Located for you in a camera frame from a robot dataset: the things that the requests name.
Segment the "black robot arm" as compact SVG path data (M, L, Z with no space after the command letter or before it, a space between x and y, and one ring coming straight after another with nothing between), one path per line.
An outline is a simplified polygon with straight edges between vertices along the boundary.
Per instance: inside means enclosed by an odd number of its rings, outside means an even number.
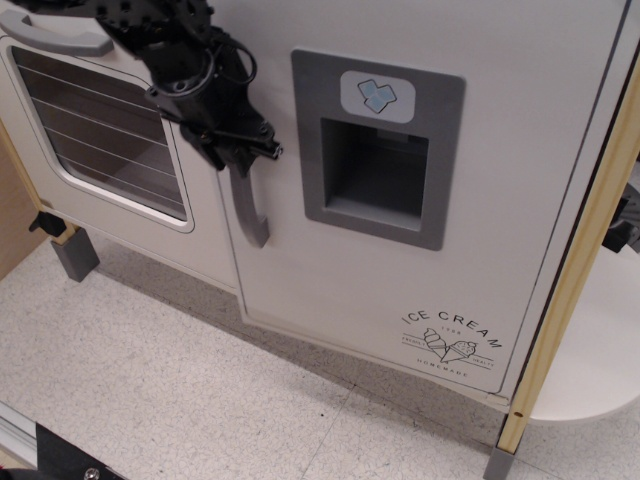
M206 1L23 1L28 11L91 18L150 73L146 98L213 167L246 177L257 157L283 148L251 105L257 62L241 42L212 24Z

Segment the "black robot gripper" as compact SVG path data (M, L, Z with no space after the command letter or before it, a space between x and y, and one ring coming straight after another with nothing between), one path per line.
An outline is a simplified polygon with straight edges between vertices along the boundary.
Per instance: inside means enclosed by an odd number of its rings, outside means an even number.
M247 88L222 78L155 84L145 92L162 116L180 125L183 138L216 170L247 177L259 156L282 153L274 128L250 104Z

